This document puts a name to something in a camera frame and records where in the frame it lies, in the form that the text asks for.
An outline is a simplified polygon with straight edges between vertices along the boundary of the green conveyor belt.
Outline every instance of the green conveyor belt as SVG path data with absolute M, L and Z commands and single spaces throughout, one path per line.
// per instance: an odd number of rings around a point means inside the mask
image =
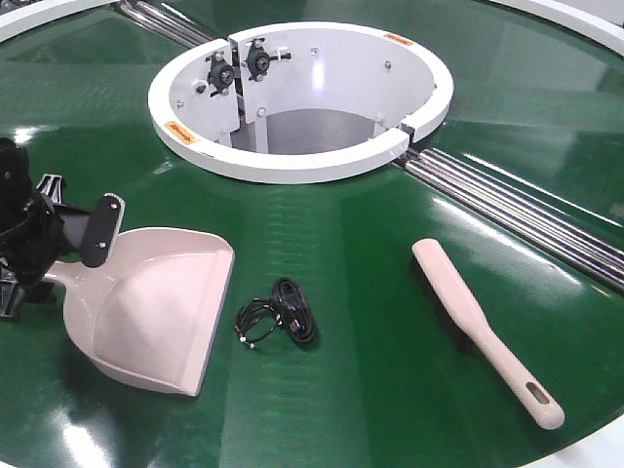
M 546 21 L 467 0 L 171 2 L 216 37 L 339 20 L 414 39 L 455 81 L 443 126 L 420 143 L 487 163 L 624 248 L 624 62 Z M 146 94 L 183 51 L 108 8 L 0 45 L 0 135 L 65 199 L 127 202 L 123 230 L 213 232 L 236 260 L 199 398 L 124 386 L 69 340 L 62 306 L 0 324 L 0 460 L 45 467 L 513 467 L 624 412 L 624 298 L 387 166 L 299 186 L 246 183 L 178 158 Z M 485 358 L 458 353 L 408 272 L 436 237 L 492 327 L 566 411 L 539 429 Z M 291 275 L 321 331 L 257 350 L 238 307 Z

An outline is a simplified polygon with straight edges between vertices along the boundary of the orange warning label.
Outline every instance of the orange warning label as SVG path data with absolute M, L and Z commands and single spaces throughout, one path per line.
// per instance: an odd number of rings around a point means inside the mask
M 403 44 L 404 46 L 413 46 L 415 44 L 415 42 L 411 41 L 410 39 L 406 39 L 405 37 L 400 36 L 398 34 L 394 34 L 392 32 L 388 32 L 383 37 L 387 37 L 388 39 L 392 39 L 393 41 L 398 42 L 399 44 Z
M 165 127 L 171 130 L 171 132 L 184 144 L 191 144 L 196 141 L 195 136 L 193 136 L 187 128 L 175 120 L 167 122 Z

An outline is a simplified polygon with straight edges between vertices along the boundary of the coiled cable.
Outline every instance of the coiled cable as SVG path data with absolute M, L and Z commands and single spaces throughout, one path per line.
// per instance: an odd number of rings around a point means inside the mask
M 280 278 L 271 294 L 270 298 L 255 297 L 238 311 L 234 332 L 239 340 L 255 348 L 256 343 L 281 328 L 295 343 L 311 343 L 318 333 L 316 321 L 299 284 L 292 278 Z M 257 331 L 266 321 L 268 327 Z

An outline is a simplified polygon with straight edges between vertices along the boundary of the pink dustpan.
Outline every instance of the pink dustpan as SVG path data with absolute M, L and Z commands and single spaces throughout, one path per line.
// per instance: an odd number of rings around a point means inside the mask
M 67 332 L 102 372 L 196 396 L 233 261 L 214 234 L 148 227 L 120 234 L 101 267 L 58 261 L 46 280 L 65 286 Z

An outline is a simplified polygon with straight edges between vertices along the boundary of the brush handle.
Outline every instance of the brush handle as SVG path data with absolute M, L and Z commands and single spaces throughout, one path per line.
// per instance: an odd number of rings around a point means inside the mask
M 440 243 L 423 239 L 411 249 L 450 317 L 479 346 L 535 422 L 544 429 L 560 427 L 564 411 L 491 329 L 479 302 Z

